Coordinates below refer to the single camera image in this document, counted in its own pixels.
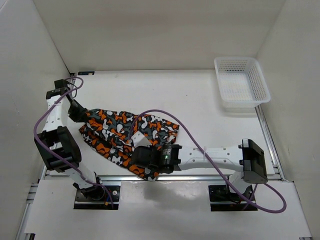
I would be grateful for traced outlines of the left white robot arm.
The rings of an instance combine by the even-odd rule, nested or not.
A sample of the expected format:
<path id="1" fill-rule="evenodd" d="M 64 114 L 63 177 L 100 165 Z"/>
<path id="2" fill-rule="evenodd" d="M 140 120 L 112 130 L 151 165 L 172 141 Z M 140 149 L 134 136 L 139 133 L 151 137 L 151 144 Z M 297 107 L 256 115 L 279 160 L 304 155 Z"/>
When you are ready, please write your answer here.
<path id="1" fill-rule="evenodd" d="M 57 80 L 55 89 L 46 93 L 49 113 L 44 117 L 41 133 L 34 132 L 34 142 L 49 171 L 56 171 L 70 177 L 73 186 L 83 195 L 100 200 L 105 194 L 97 174 L 81 163 L 82 155 L 78 144 L 67 128 L 68 119 L 75 123 L 86 123 L 87 109 L 82 107 L 70 93 L 67 80 Z"/>

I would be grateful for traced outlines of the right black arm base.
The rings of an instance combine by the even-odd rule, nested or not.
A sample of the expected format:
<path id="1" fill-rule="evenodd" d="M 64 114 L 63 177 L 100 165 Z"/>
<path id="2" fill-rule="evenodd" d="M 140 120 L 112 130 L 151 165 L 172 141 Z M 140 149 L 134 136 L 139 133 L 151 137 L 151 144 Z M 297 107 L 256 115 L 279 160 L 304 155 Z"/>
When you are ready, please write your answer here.
<path id="1" fill-rule="evenodd" d="M 236 193 L 230 192 L 227 185 L 209 185 L 208 195 L 211 212 L 244 212 L 257 211 Z"/>

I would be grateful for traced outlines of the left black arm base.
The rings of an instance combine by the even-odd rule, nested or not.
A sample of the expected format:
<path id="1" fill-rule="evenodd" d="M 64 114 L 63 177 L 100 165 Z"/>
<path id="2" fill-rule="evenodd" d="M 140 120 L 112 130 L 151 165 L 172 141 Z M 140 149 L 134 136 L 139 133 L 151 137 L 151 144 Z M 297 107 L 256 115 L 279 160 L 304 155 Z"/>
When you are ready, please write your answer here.
<path id="1" fill-rule="evenodd" d="M 99 186 L 89 187 L 88 189 L 80 189 L 76 183 L 73 208 L 75 210 L 118 210 L 121 186 L 105 184 L 107 191 Z"/>

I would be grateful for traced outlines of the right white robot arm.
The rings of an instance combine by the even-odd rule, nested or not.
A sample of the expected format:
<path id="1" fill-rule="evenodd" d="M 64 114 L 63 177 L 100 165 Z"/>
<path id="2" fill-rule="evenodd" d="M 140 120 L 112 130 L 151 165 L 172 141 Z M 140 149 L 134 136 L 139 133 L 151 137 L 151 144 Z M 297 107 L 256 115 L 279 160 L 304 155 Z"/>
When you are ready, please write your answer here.
<path id="1" fill-rule="evenodd" d="M 160 174 L 214 166 L 234 171 L 228 178 L 230 184 L 224 188 L 230 200 L 238 199 L 249 185 L 268 182 L 265 153 L 253 140 L 246 138 L 240 145 L 203 150 L 178 144 L 165 144 L 160 149 L 140 145 L 133 151 L 131 161 L 138 167 Z"/>

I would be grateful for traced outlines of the orange black camouflage shorts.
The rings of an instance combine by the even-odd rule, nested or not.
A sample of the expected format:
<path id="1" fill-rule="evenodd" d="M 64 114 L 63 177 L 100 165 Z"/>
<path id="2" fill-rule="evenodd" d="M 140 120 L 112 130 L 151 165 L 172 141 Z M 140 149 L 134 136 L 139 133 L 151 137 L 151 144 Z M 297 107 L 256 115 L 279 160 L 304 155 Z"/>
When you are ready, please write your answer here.
<path id="1" fill-rule="evenodd" d="M 138 117 L 128 111 L 87 109 L 84 116 L 86 122 L 79 129 L 84 142 L 108 161 L 146 181 L 155 181 L 159 172 L 131 163 L 135 149 L 131 137 L 140 132 L 160 150 L 164 144 L 176 142 L 180 128 L 178 124 L 155 115 Z"/>

